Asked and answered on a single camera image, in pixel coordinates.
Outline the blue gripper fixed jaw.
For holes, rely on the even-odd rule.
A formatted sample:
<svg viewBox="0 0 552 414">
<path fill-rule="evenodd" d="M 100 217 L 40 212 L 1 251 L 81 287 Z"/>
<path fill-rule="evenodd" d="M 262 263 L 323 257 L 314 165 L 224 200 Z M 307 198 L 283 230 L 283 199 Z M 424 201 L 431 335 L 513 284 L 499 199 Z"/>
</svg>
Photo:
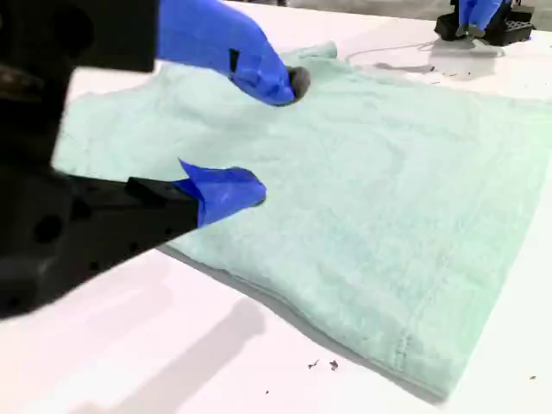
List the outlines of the blue gripper fixed jaw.
<svg viewBox="0 0 552 414">
<path fill-rule="evenodd" d="M 457 36 L 464 36 L 468 32 L 470 15 L 474 9 L 474 0 L 458 0 L 457 9 L 458 12 L 458 28 L 456 30 Z"/>
<path fill-rule="evenodd" d="M 68 209 L 42 220 L 42 240 L 55 247 L 43 271 L 42 296 L 59 298 L 126 260 L 266 199 L 266 187 L 247 169 L 180 165 L 186 177 L 177 181 L 71 176 Z"/>
</svg>

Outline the blue gripper moving jaw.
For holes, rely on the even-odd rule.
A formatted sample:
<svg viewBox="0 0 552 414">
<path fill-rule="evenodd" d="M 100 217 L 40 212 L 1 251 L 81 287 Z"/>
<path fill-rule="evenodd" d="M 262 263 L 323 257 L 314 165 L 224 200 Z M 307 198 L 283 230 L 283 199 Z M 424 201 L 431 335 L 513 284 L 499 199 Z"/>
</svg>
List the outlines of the blue gripper moving jaw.
<svg viewBox="0 0 552 414">
<path fill-rule="evenodd" d="M 308 70 L 285 65 L 254 20 L 220 1 L 161 1 L 157 58 L 210 69 L 272 106 L 296 103 L 311 84 Z"/>
<path fill-rule="evenodd" d="M 477 0 L 472 9 L 472 36 L 482 38 L 488 28 L 494 29 L 507 16 L 511 1 Z"/>
</svg>

